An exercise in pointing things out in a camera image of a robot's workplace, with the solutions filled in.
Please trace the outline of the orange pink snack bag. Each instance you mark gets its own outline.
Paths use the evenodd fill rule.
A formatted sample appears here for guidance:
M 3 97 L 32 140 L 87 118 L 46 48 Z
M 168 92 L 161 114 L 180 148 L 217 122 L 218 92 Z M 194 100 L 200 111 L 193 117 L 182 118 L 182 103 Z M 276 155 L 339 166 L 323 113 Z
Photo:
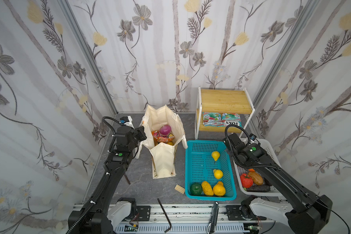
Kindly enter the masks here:
M 153 131 L 152 136 L 155 143 L 169 143 L 175 139 L 175 136 L 172 133 L 161 135 L 159 131 Z

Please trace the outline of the purple onion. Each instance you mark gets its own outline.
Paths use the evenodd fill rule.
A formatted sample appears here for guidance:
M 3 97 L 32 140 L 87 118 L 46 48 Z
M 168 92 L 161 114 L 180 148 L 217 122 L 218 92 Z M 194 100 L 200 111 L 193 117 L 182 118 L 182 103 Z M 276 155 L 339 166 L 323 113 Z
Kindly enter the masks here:
M 161 136 L 169 136 L 172 132 L 172 128 L 170 125 L 164 125 L 159 129 L 159 133 Z

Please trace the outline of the cream canvas grocery bag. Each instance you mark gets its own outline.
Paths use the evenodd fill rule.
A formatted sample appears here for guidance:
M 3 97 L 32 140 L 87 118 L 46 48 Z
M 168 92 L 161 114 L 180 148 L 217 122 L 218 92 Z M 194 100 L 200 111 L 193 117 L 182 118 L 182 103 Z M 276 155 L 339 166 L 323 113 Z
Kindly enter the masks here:
M 170 125 L 174 146 L 166 143 L 155 143 L 152 132 L 159 131 L 164 125 Z M 143 147 L 150 151 L 152 159 L 153 179 L 176 176 L 175 156 L 177 146 L 181 143 L 187 149 L 186 134 L 180 116 L 166 105 L 155 109 L 152 106 L 146 108 L 140 126 L 144 127 L 147 139 L 139 144 L 139 150 Z

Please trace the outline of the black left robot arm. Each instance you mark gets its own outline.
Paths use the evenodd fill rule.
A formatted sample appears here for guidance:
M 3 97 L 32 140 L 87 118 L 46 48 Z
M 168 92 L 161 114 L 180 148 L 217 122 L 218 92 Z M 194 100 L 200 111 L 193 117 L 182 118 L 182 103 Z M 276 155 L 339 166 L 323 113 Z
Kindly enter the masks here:
M 69 234 L 113 234 L 124 219 L 136 216 L 135 199 L 123 198 L 114 207 L 110 205 L 120 180 L 141 149 L 140 143 L 147 139 L 144 127 L 135 128 L 130 116 L 119 120 L 103 117 L 102 122 L 113 136 L 103 165 L 105 173 L 90 199 L 79 211 L 71 212 Z

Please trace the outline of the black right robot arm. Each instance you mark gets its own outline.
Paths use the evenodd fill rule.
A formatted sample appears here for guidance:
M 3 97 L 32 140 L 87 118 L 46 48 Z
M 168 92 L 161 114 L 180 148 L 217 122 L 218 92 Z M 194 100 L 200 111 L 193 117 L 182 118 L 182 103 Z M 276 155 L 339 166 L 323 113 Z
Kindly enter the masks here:
M 310 191 L 284 169 L 250 138 L 243 142 L 235 133 L 225 130 L 228 154 L 235 164 L 244 169 L 254 169 L 264 176 L 281 194 L 287 203 L 275 203 L 253 196 L 242 205 L 255 216 L 263 216 L 289 226 L 296 234 L 317 234 L 330 220 L 332 201 Z

